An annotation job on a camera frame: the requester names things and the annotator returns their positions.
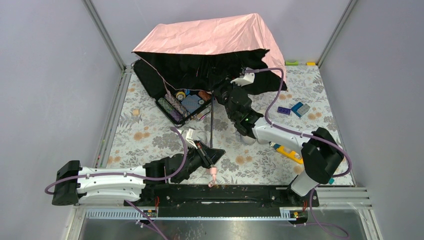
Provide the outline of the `pink folding umbrella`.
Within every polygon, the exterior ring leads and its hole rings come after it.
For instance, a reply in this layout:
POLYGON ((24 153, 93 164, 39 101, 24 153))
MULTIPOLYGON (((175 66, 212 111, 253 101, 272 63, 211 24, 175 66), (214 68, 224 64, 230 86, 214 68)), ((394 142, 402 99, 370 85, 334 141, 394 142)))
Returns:
POLYGON ((178 89, 212 92, 245 68, 256 70, 249 95, 288 88, 283 54, 257 13, 158 24, 133 53, 178 89))

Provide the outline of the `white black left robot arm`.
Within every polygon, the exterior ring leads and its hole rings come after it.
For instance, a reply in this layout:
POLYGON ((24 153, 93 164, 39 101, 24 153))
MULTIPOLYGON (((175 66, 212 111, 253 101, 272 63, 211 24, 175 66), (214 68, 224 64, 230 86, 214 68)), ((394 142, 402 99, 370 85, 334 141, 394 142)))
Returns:
POLYGON ((54 206, 136 202, 145 196, 143 190, 180 184, 198 168, 215 174, 213 168, 225 150, 199 140, 194 144, 185 153, 127 168, 83 167, 79 160, 70 160, 56 172, 55 182, 45 192, 52 195, 54 206))

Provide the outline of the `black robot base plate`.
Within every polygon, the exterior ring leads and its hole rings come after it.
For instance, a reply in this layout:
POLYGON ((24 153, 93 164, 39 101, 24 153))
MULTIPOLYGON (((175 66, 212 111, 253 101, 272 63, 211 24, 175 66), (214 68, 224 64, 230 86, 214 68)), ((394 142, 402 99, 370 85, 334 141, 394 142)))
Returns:
POLYGON ((319 207, 317 193, 297 196, 286 185, 150 184, 132 201, 153 207, 159 217, 279 217, 280 208, 319 207))

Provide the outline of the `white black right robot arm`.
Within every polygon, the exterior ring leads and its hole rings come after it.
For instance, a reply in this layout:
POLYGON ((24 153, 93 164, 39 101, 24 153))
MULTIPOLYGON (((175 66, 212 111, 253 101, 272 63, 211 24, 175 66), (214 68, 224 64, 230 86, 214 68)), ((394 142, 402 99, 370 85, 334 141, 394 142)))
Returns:
POLYGON ((212 95, 224 106, 236 130, 257 142, 273 142, 303 159, 304 170, 289 184, 289 191, 304 197, 320 184, 327 184, 346 154, 325 128, 301 131, 272 122, 267 114, 252 109, 252 100, 241 87, 225 83, 212 95))

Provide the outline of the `lilac umbrella zip case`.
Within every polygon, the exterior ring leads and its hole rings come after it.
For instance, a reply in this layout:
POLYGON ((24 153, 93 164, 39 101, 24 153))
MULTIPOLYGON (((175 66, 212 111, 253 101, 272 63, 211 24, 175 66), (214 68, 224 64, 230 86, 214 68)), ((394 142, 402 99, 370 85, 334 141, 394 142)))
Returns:
POLYGON ((267 140, 253 138, 253 137, 250 137, 248 135, 246 135, 246 136, 240 135, 240 139, 247 145, 253 145, 255 143, 258 143, 260 145, 269 144, 269 141, 267 141, 267 140))

